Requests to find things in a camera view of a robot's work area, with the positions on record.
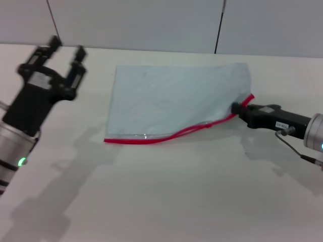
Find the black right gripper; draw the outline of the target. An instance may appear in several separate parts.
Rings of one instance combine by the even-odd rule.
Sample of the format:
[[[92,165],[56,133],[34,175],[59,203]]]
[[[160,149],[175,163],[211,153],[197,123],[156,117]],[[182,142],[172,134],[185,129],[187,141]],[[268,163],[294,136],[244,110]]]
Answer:
[[[251,129],[269,129],[282,131],[298,139],[304,139],[305,131],[311,118],[287,112],[276,104],[256,105],[234,102],[231,113],[247,123]]]

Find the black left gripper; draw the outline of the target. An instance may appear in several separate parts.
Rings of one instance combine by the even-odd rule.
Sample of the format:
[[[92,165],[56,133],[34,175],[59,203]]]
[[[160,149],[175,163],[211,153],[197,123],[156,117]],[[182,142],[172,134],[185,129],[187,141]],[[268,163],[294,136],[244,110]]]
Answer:
[[[72,101],[76,97],[76,90],[86,74],[83,61],[87,52],[82,45],[77,46],[65,78],[43,66],[61,46],[59,37],[53,35],[46,46],[38,46],[35,49],[27,64],[18,67],[18,74],[22,76],[24,85],[2,121],[28,136],[35,136],[57,102]],[[38,73],[49,77],[48,89],[31,83]]]

